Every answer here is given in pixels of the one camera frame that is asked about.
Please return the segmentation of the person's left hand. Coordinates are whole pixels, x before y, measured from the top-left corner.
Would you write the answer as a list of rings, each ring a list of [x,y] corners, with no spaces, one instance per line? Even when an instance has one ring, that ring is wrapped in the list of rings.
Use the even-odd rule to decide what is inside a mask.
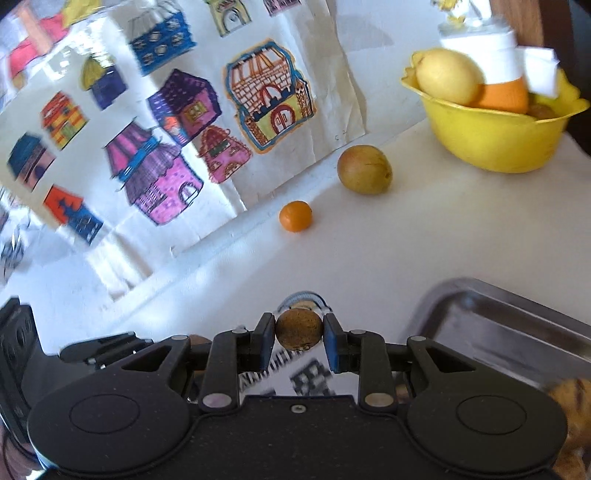
[[[19,443],[1,424],[1,480],[36,479],[43,472],[29,446]]]

